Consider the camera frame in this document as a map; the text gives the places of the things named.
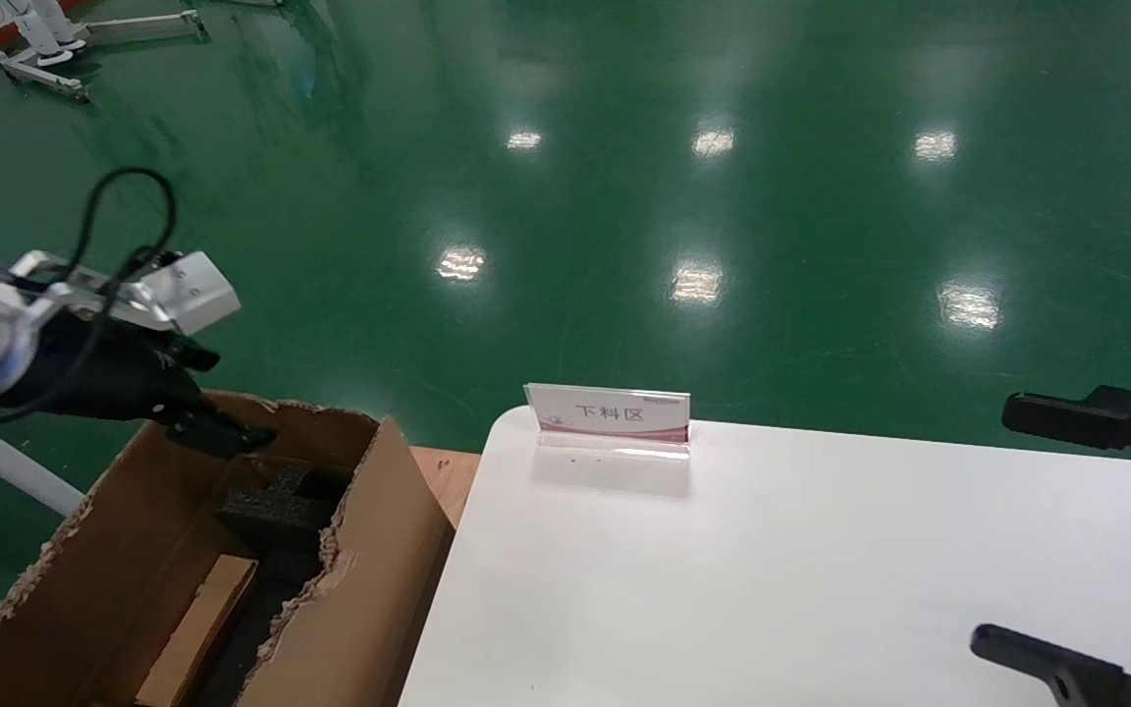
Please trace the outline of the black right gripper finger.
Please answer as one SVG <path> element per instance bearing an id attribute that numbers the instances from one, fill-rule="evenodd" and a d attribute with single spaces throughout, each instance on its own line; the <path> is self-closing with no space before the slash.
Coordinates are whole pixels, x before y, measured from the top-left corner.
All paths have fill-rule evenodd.
<path id="1" fill-rule="evenodd" d="M 1005 399 L 1002 425 L 1068 445 L 1131 451 L 1131 390 L 1100 386 L 1082 400 L 1017 393 Z"/>
<path id="2" fill-rule="evenodd" d="M 996 624 L 975 626 L 970 650 L 1039 680 L 1059 706 L 1131 706 L 1131 673 L 1119 664 Z"/>

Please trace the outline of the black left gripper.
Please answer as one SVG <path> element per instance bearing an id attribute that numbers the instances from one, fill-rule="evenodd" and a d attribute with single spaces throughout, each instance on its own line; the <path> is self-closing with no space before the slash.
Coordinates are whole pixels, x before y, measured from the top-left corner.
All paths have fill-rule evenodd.
<path id="1" fill-rule="evenodd" d="M 76 314 L 51 318 L 41 327 L 26 374 L 0 395 L 0 408 L 19 408 L 44 394 L 76 361 L 90 331 L 93 324 Z M 84 419 L 165 422 L 172 443 L 215 460 L 234 460 L 268 448 L 278 433 L 239 421 L 202 397 L 191 371 L 205 374 L 219 363 L 219 353 L 176 331 L 111 319 L 68 388 L 41 409 Z"/>

